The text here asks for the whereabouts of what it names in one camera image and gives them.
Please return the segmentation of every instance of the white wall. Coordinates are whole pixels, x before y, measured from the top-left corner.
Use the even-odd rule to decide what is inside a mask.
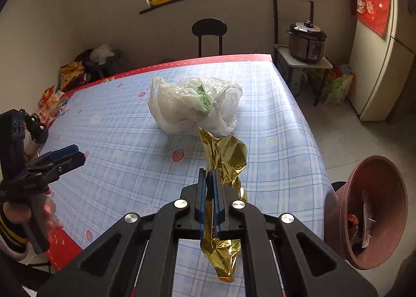
[[[32,113],[83,49],[61,0],[8,0],[0,13],[0,113]]]
[[[124,53],[127,69],[190,59],[198,54],[193,23],[214,17],[227,23],[224,54],[272,53],[272,0],[187,0],[140,15],[146,0],[63,0],[85,43],[109,43]],[[307,0],[279,0],[281,42],[294,21],[309,18]],[[315,1],[315,24],[327,34],[325,55],[348,61],[355,33],[349,0]],[[215,38],[205,38],[203,55],[218,53]]]

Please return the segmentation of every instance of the plastic shopping bag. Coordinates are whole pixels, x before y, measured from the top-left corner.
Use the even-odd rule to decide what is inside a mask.
[[[346,98],[354,72],[348,65],[341,65],[334,69],[335,77],[330,81],[327,87],[328,97],[325,104],[339,105]]]
[[[236,127],[241,86],[218,78],[189,78],[178,84],[154,77],[150,112],[161,130],[173,134],[186,130],[198,136],[201,127],[217,135],[229,135]]]

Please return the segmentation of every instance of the brown flowerpot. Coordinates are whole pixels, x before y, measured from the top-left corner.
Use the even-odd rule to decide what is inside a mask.
[[[375,223],[369,245],[354,252],[348,239],[347,214],[362,211],[363,190],[371,199]],[[399,170],[383,156],[370,156],[355,167],[336,196],[337,207],[325,218],[324,241],[357,269],[378,267],[390,257],[406,225],[407,193]]]

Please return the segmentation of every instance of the person's hand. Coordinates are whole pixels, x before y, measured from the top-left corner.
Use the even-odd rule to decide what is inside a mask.
[[[51,189],[48,188],[48,191],[45,193],[49,195]],[[4,213],[7,219],[14,224],[21,224],[27,222],[32,216],[32,211],[26,204],[17,204],[12,202],[6,202],[3,205]],[[43,215],[45,217],[45,225],[48,232],[51,232],[55,229],[62,229],[64,226],[58,219],[55,217],[56,205],[55,203],[47,197],[45,200],[45,205],[43,206]]]

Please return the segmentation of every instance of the silver screw head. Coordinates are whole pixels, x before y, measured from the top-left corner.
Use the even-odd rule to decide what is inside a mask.
[[[184,199],[177,199],[174,203],[175,207],[181,209],[188,205],[188,202],[186,202]]]
[[[136,215],[136,214],[134,214],[134,213],[130,213],[130,214],[127,214],[126,216],[124,216],[124,220],[127,222],[127,223],[134,223],[134,222],[136,222],[137,220],[138,220],[139,218],[138,218],[138,216]]]
[[[291,214],[283,214],[280,219],[283,223],[292,223],[295,220],[295,218]]]
[[[235,209],[243,209],[245,207],[245,203],[243,201],[240,201],[239,199],[232,202],[231,205]]]

